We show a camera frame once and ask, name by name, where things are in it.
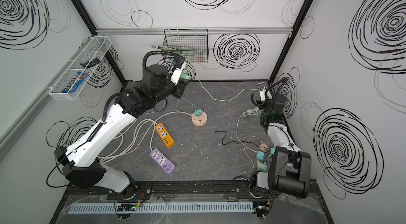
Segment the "green plug adapter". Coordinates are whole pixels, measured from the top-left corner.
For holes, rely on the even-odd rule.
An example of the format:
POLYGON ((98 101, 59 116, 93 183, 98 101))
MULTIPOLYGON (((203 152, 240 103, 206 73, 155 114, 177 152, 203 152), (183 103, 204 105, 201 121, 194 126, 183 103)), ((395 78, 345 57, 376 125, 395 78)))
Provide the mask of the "green plug adapter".
POLYGON ((185 62, 182 65, 180 79, 185 81, 189 81, 191 79, 191 76, 188 74, 188 62, 185 62))

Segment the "teal plug adapter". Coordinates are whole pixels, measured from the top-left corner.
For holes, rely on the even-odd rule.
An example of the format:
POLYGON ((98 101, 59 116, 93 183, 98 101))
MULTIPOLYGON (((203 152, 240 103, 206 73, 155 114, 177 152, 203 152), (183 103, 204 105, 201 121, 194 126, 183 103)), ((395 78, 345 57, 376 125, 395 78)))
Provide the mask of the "teal plug adapter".
POLYGON ((198 108, 198 109, 195 110, 194 113, 195 113, 195 116, 198 117, 198 116, 201 116, 203 114, 203 111, 200 108, 198 108))

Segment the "round pink power strip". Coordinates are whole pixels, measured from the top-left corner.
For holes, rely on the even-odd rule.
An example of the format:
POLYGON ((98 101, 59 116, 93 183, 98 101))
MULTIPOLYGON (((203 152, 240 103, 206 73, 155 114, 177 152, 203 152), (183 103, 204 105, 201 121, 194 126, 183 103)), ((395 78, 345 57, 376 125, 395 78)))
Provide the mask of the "round pink power strip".
POLYGON ((191 121, 195 126, 201 127, 207 124, 208 117, 205 112, 202 112, 200 116, 196 116, 195 113, 191 116, 191 121))

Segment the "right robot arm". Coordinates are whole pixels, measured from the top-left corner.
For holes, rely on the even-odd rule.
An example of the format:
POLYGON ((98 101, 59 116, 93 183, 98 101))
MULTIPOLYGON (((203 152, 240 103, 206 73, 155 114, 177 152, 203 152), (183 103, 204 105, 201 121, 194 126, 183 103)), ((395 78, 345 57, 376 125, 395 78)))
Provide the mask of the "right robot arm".
POLYGON ((253 189, 277 191, 304 199, 308 195, 312 159, 290 135, 283 113, 286 102, 285 96, 269 90, 260 90, 260 100, 253 101, 263 111, 260 125, 274 146, 269 169, 252 176, 255 181, 253 189))

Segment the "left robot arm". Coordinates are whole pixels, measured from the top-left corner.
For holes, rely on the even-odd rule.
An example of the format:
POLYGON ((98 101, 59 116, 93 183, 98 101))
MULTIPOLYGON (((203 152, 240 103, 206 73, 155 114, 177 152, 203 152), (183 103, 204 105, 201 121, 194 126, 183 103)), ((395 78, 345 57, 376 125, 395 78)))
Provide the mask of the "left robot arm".
POLYGON ((131 82, 106 102, 101 119, 79 140, 59 147, 54 154, 65 178, 81 189, 103 187, 116 193, 135 193, 136 184, 125 171, 103 163, 99 154, 128 124, 170 95, 180 98, 190 81, 185 62, 171 69, 159 64, 143 66, 143 78, 131 82))

